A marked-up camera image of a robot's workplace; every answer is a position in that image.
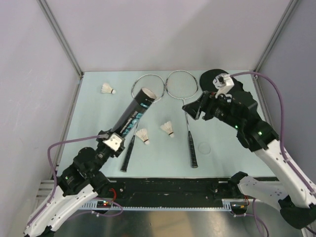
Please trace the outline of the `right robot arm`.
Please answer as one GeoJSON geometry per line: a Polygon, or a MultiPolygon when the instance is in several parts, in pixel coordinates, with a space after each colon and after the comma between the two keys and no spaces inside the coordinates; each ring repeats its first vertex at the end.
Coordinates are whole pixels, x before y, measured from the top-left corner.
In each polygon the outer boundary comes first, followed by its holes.
{"type": "Polygon", "coordinates": [[[257,101],[250,92],[238,91],[232,98],[205,91],[182,107],[194,120],[204,112],[204,120],[217,118],[237,130],[241,145],[259,157],[281,182],[273,186],[238,172],[230,178],[228,192],[256,198],[280,212],[292,227],[302,229],[316,220],[316,186],[281,149],[279,135],[257,113],[257,101]]]}

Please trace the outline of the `black shuttlecock tube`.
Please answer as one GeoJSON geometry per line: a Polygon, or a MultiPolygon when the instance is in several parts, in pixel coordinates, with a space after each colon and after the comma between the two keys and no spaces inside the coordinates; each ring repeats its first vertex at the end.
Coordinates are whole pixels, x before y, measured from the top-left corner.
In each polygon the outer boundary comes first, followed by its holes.
{"type": "Polygon", "coordinates": [[[142,87],[119,118],[118,122],[111,129],[111,133],[116,133],[124,138],[133,129],[156,98],[156,95],[152,91],[142,87]]]}

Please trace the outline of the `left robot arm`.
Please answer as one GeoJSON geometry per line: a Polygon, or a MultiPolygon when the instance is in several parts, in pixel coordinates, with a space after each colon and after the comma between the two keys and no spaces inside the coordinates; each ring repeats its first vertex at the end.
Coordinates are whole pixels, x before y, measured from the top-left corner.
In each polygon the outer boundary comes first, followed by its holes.
{"type": "Polygon", "coordinates": [[[52,237],[61,225],[83,204],[93,198],[108,198],[115,189],[102,172],[109,158],[124,150],[124,136],[111,130],[100,131],[97,148],[84,147],[59,177],[47,198],[30,216],[26,237],[52,237]]]}

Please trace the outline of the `clear tube lid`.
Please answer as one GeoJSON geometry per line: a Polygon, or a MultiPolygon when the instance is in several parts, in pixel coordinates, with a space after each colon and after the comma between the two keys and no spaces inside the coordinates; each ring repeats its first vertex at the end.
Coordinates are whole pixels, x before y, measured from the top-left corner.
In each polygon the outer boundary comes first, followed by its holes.
{"type": "Polygon", "coordinates": [[[211,152],[210,145],[206,142],[202,142],[198,146],[198,151],[203,155],[207,155],[211,152]]]}

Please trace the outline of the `white shuttlecock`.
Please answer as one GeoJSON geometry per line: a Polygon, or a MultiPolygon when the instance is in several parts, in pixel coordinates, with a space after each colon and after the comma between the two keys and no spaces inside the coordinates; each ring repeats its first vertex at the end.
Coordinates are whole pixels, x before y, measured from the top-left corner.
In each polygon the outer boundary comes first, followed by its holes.
{"type": "Polygon", "coordinates": [[[101,88],[101,93],[115,94],[116,91],[108,83],[104,83],[101,88]]]}
{"type": "Polygon", "coordinates": [[[174,137],[174,132],[172,128],[172,122],[168,121],[160,126],[161,130],[166,132],[169,137],[173,138],[174,137]]]}
{"type": "Polygon", "coordinates": [[[145,145],[148,145],[150,143],[149,141],[149,137],[148,137],[148,131],[147,129],[145,128],[142,128],[140,130],[138,130],[136,132],[136,136],[142,140],[142,142],[145,144],[145,145]]]}

